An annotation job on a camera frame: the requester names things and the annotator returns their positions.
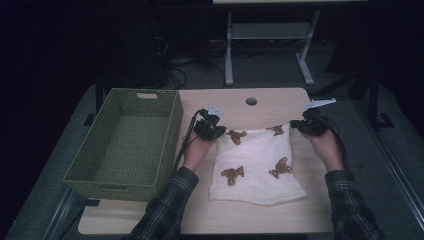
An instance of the dark background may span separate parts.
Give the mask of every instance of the dark background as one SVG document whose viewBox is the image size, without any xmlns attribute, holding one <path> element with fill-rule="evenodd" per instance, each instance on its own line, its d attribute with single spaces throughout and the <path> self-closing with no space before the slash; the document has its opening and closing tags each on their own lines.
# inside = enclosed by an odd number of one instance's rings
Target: dark background
<svg viewBox="0 0 424 240">
<path fill-rule="evenodd" d="M 104 33 L 113 29 L 111 26 L 117 19 L 128 16 L 128 12 L 91 8 L 107 6 L 106 2 L 115 4 L 113 6 L 119 3 L 121 7 L 156 4 L 154 1 L 92 0 L 81 5 L 81 2 L 71 0 L 1 0 L 0 183 L 3 197 L 0 238 L 13 224 L 82 95 L 105 73 L 104 59 L 108 54 L 97 41 L 110 43 Z M 178 1 L 178 4 L 193 2 L 210 1 Z M 348 74 L 360 67 L 375 71 L 380 82 L 395 94 L 402 110 L 421 135 L 424 135 L 424 107 L 420 104 L 424 89 L 421 70 L 424 64 L 423 13 L 419 1 L 413 0 L 371 1 L 365 8 L 328 8 L 322 12 L 314 36 L 314 42 L 331 39 L 338 43 L 329 71 Z M 190 14 L 169 11 L 152 24 L 157 14 L 141 11 L 133 15 L 143 16 L 140 26 L 147 30 L 138 37 L 148 38 L 146 43 L 152 44 L 153 36 L 165 37 L 173 49 L 207 61 L 208 40 L 225 37 L 226 13 L 223 11 Z M 300 15 L 289 9 L 284 17 L 296 20 Z M 270 14 L 249 10 L 240 16 L 241 19 L 251 19 L 252 16 L 281 18 L 275 11 Z M 109 36 L 116 37 L 116 31 Z M 122 45 L 126 40 L 131 37 L 116 38 L 109 49 L 115 46 L 128 52 L 133 46 Z M 145 56 L 155 55 L 145 49 L 144 52 Z M 134 56 L 122 54 L 124 59 L 134 60 Z M 148 60 L 149 63 L 163 61 Z M 108 68 L 113 66 L 119 69 L 119 63 Z M 142 80 L 139 86 L 156 87 L 157 81 L 146 81 Z M 110 83 L 111 86 L 122 85 L 120 81 Z"/>
</svg>

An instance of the forearm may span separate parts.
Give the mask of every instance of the forearm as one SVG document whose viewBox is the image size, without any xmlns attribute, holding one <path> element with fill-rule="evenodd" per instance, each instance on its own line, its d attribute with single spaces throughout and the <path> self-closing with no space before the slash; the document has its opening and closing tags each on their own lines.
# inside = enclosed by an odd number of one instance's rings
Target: forearm
<svg viewBox="0 0 424 240">
<path fill-rule="evenodd" d="M 191 170 L 180 168 L 162 194 L 149 202 L 127 239 L 178 239 L 185 206 L 198 182 Z"/>
<path fill-rule="evenodd" d="M 373 211 L 368 207 L 349 171 L 325 175 L 331 200 L 335 239 L 384 239 Z"/>
</svg>

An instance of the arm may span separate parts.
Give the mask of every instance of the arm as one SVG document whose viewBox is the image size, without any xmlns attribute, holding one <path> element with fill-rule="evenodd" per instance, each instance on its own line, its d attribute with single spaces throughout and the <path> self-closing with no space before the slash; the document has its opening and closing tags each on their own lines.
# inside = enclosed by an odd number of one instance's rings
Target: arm
<svg viewBox="0 0 424 240">
<path fill-rule="evenodd" d="M 197 138 L 195 133 L 191 134 L 189 142 L 182 167 L 172 176 L 168 187 L 149 202 L 146 213 L 127 239 L 179 238 L 185 206 L 199 182 L 194 172 L 214 143 Z"/>
<path fill-rule="evenodd" d="M 343 166 L 331 131 L 327 130 L 319 137 L 302 135 L 311 142 L 327 169 L 325 181 L 331 201 L 334 239 L 384 239 L 383 231 L 362 198 L 353 174 Z"/>
</svg>

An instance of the person's left hand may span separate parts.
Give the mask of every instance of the person's left hand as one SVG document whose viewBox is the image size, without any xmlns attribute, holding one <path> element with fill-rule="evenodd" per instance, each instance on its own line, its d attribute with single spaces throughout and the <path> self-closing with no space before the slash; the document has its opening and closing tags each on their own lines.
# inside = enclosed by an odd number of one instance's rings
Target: person's left hand
<svg viewBox="0 0 424 240">
<path fill-rule="evenodd" d="M 206 158 L 209 148 L 216 141 L 207 141 L 201 139 L 195 132 L 190 134 L 187 144 L 189 144 L 184 151 L 183 167 L 196 171 L 200 163 Z"/>
</svg>

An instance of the basket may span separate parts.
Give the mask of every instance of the basket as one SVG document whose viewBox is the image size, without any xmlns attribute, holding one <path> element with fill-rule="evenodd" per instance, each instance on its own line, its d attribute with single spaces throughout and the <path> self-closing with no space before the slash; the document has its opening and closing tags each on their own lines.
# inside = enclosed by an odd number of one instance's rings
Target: basket
<svg viewBox="0 0 424 240">
<path fill-rule="evenodd" d="M 112 89 L 65 183 L 89 198 L 150 201 L 172 175 L 182 117 L 178 91 Z"/>
</svg>

